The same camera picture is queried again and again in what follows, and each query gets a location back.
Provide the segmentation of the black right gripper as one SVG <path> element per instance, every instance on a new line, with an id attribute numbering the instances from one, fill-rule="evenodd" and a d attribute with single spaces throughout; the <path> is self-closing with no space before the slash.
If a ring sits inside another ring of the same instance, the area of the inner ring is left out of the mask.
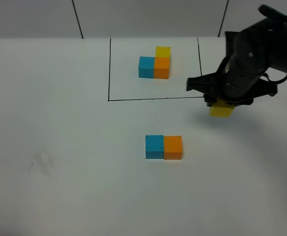
<path id="1" fill-rule="evenodd" d="M 218 99 L 228 103 L 229 107 L 237 107 L 253 103 L 261 96 L 277 94 L 277 84 L 261 77 L 266 73 L 251 74 L 235 59 L 225 57 L 216 72 L 199 77 L 188 78 L 186 90 L 196 90 L 204 94 L 207 107 L 213 106 Z"/>

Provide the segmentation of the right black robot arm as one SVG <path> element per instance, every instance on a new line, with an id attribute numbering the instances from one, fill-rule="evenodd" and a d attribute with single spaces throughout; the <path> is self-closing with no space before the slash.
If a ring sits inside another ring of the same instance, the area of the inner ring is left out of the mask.
<path id="1" fill-rule="evenodd" d="M 287 80 L 287 15 L 265 4 L 258 10 L 265 19 L 225 33 L 226 56 L 216 72 L 187 79 L 187 91 L 203 93 L 208 107 L 218 100 L 234 107 L 251 105 L 255 98 L 276 95 L 277 86 Z M 269 68 L 286 76 L 263 80 Z"/>

